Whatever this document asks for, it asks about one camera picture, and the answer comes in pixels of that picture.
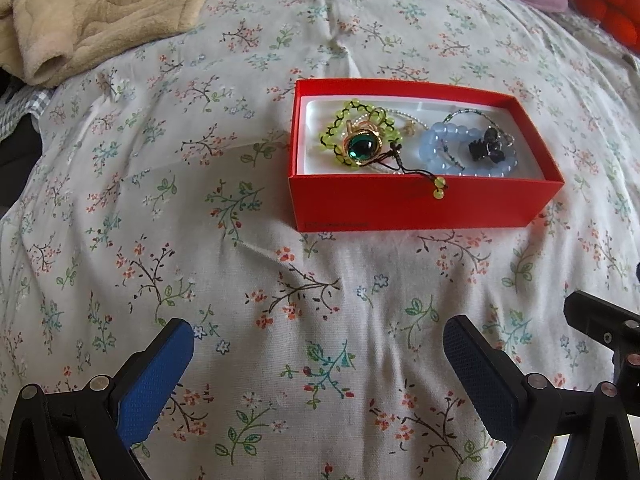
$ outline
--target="green stone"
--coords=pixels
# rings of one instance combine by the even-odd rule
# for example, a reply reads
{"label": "green stone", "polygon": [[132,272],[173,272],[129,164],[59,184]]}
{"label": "green stone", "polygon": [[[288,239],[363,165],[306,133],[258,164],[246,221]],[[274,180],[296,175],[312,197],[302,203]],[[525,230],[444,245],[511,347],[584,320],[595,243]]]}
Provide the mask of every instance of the green stone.
{"label": "green stone", "polygon": [[349,158],[358,162],[366,162],[372,159],[377,151],[378,138],[370,132],[357,134],[347,142]]}

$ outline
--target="blue grip pad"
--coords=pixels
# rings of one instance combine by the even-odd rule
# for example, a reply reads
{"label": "blue grip pad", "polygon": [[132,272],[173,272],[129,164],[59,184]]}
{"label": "blue grip pad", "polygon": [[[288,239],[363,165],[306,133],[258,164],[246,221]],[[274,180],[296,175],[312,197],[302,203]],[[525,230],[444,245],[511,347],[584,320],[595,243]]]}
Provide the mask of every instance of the blue grip pad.
{"label": "blue grip pad", "polygon": [[144,442],[193,357],[193,329],[182,322],[122,397],[116,430],[124,445]]}
{"label": "blue grip pad", "polygon": [[484,338],[481,342],[484,345],[479,348],[457,319],[447,321],[443,336],[444,353],[489,435],[509,445],[519,433],[517,398],[501,380],[485,352],[492,353],[497,359],[510,359],[504,352],[492,349]]}

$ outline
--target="red jewelry box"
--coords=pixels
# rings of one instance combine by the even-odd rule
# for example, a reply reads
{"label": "red jewelry box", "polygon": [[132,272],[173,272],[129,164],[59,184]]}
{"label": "red jewelry box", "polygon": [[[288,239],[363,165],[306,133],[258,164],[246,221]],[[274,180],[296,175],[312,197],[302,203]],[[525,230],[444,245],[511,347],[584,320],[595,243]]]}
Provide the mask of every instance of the red jewelry box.
{"label": "red jewelry box", "polygon": [[[299,156],[306,156],[300,150],[300,136],[304,134],[301,132],[302,106],[304,98],[314,96],[351,96],[361,100],[366,96],[394,96],[503,108],[520,129],[542,177],[532,180],[446,176],[445,196],[436,200],[433,183],[415,174],[363,173],[362,170],[346,174],[303,174],[298,160]],[[289,187],[300,232],[523,227],[544,209],[563,184],[562,174],[536,127],[511,95],[385,79],[308,79],[296,83]]]}

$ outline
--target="black bow ornament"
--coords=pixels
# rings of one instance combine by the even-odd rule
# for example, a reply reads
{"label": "black bow ornament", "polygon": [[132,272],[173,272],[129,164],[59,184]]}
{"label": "black bow ornament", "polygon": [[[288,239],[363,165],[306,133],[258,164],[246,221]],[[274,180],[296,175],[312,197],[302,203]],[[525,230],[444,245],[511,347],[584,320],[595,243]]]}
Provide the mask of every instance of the black bow ornament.
{"label": "black bow ornament", "polygon": [[498,130],[490,126],[484,133],[482,139],[473,140],[469,143],[469,153],[474,162],[488,156],[492,163],[498,164],[505,159],[501,150],[502,143],[498,139]]}

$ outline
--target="floral bedsheet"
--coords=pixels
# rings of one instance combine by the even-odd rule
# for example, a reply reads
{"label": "floral bedsheet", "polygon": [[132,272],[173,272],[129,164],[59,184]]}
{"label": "floral bedsheet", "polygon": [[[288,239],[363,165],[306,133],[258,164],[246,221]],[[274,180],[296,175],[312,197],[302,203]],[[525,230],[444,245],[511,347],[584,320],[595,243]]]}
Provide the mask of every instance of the floral bedsheet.
{"label": "floral bedsheet", "polygon": [[[610,355],[564,298],[639,304],[639,79],[591,36],[516,0],[209,0],[189,34],[65,82],[1,224],[0,434],[21,384],[82,387],[181,317],[196,355],[134,446],[153,480],[487,478],[504,446],[444,322],[589,389]],[[566,185],[525,229],[299,233],[292,94],[325,76],[510,92]]]}

